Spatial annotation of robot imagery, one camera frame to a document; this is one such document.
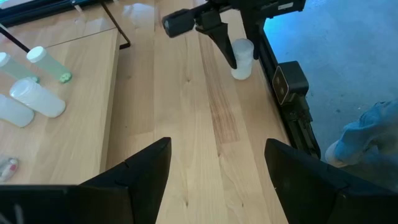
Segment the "white cups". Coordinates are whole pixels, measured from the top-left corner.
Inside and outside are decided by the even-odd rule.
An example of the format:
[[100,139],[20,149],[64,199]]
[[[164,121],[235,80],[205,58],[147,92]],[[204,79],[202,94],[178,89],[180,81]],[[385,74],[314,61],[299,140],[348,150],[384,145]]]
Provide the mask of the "white cups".
[[66,108],[66,103],[31,78],[16,81],[9,94],[17,101],[49,118],[56,118]]

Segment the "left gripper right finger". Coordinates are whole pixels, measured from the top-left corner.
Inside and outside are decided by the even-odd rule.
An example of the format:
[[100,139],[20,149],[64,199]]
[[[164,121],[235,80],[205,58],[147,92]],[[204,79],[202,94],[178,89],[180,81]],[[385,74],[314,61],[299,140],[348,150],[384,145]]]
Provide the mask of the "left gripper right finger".
[[289,224],[398,224],[398,194],[276,139],[264,157]]

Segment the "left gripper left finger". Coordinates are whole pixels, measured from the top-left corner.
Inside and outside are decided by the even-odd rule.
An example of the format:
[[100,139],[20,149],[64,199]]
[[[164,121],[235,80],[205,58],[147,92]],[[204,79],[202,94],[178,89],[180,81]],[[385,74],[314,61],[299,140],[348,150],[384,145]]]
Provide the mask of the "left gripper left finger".
[[169,178],[172,139],[163,137],[83,183],[128,191],[134,224],[155,224]]

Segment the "large pink plastic cup stack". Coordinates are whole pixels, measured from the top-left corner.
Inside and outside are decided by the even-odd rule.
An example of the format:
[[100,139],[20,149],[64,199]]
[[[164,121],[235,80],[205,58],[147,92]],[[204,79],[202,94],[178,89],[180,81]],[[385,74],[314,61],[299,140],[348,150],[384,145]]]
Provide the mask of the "large pink plastic cup stack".
[[7,182],[16,172],[19,160],[14,157],[0,157],[0,183]]

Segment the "translucent white medicine bottle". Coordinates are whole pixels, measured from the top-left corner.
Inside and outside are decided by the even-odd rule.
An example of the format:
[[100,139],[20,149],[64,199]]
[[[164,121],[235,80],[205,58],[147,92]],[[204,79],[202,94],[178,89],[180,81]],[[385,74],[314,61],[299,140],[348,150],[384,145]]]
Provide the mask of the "translucent white medicine bottle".
[[0,94],[0,119],[23,128],[27,126],[33,118],[34,112],[30,108]]
[[232,43],[232,48],[237,68],[232,68],[231,74],[237,80],[245,80],[252,73],[254,44],[248,39],[237,39]]

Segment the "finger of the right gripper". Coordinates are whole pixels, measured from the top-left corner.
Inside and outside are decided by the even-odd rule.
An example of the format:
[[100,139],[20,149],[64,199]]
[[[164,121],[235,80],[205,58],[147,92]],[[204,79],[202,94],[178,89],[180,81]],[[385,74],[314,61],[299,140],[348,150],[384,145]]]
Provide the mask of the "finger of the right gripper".
[[259,45],[264,18],[256,18],[253,14],[242,14],[242,20],[246,38],[249,39],[254,46],[253,58],[257,60],[259,58]]
[[229,66],[233,69],[237,68],[236,58],[228,35],[227,23],[219,22],[211,26],[196,26],[196,31],[207,35],[217,45]]

